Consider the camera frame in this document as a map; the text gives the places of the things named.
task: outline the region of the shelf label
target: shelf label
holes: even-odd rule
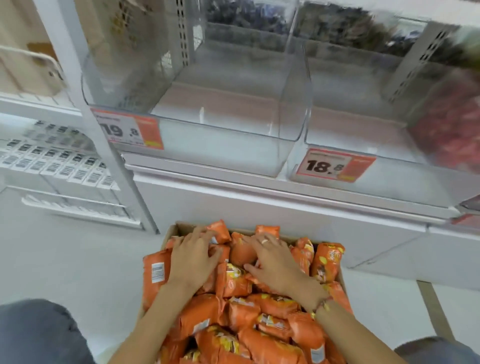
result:
[[[162,149],[157,118],[92,109],[109,142]]]
[[[343,182],[355,182],[376,161],[376,157],[309,148],[297,174]]]

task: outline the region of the price tag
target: price tag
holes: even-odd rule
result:
[[[120,112],[92,109],[109,142],[162,149],[158,120]]]
[[[299,165],[297,174],[355,182],[376,159],[376,157],[310,148]]]

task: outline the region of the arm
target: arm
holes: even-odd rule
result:
[[[152,306],[142,316],[133,332],[120,345],[108,364],[155,363],[163,340],[187,302],[205,283],[218,263],[220,251],[208,257],[208,243],[215,234],[195,228],[183,242],[173,247],[168,282],[160,288]]]
[[[393,350],[373,335],[353,315],[329,300],[327,309],[318,308],[329,293],[313,277],[305,275],[293,260],[284,242],[265,234],[253,239],[262,269],[245,265],[245,269],[267,284],[300,303],[308,312],[316,310],[316,321],[338,347],[349,364],[406,364]]]

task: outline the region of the floor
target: floor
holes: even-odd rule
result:
[[[161,236],[45,215],[0,194],[0,304],[41,297],[66,306],[94,355],[131,331],[142,257]],[[391,348],[435,335],[416,281],[343,270],[357,319]],[[480,292],[434,285],[455,338],[480,353]]]

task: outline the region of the person's left hand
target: person's left hand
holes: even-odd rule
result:
[[[222,254],[218,249],[213,256],[208,256],[208,245],[215,234],[203,226],[197,226],[183,241],[175,241],[169,283],[183,286],[192,296],[198,291],[217,266]]]

